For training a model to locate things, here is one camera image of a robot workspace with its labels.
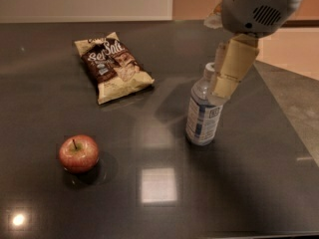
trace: vent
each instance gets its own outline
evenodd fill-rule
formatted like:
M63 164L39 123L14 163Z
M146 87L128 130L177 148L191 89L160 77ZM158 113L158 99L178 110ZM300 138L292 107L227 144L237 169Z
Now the vent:
M272 26L281 19L281 14L278 10L263 5L253 11L253 19L262 25Z

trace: plastic bottle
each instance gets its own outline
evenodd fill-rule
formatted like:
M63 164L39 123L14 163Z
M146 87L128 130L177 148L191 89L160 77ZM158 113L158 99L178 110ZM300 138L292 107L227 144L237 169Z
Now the plastic bottle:
M203 77L191 88L186 136L195 145L207 145L213 140L222 107L228 101L209 93L210 82L215 77L214 72L214 63L208 63Z

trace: table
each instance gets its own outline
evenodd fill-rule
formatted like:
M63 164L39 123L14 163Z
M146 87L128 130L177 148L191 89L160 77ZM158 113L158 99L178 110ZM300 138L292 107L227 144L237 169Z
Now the table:
M319 170L253 67L212 144L184 135L189 92L230 34L201 21L2 24L0 238L216 238L319 231ZM74 41L116 31L155 78L97 105ZM101 158L57 158L85 133ZM24 223L13 224L17 214Z

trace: red apple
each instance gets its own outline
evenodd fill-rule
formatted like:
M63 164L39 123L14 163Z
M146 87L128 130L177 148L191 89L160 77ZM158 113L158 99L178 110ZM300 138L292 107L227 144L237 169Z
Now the red apple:
M89 136L75 135L61 145L59 159L63 167L71 173L86 172L98 162L99 148Z

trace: wall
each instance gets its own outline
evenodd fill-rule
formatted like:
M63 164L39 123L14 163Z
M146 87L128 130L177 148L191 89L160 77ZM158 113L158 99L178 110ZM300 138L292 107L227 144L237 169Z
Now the wall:
M173 0L175 20L204 19L220 0ZM319 20L319 0L304 0L290 20Z
M172 0L0 0L0 23L169 20Z

